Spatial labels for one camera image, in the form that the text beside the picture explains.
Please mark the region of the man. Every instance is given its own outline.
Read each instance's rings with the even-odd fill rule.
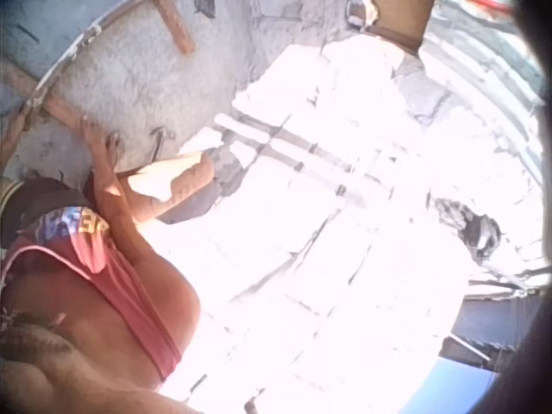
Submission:
[[[5,139],[18,139],[27,112]],[[83,119],[93,201],[53,179],[3,179],[2,412],[190,412],[155,390],[190,343],[198,296],[136,224],[207,185],[213,165],[192,154],[120,180],[118,137],[99,131]],[[133,191],[158,179],[172,190],[164,202]]]

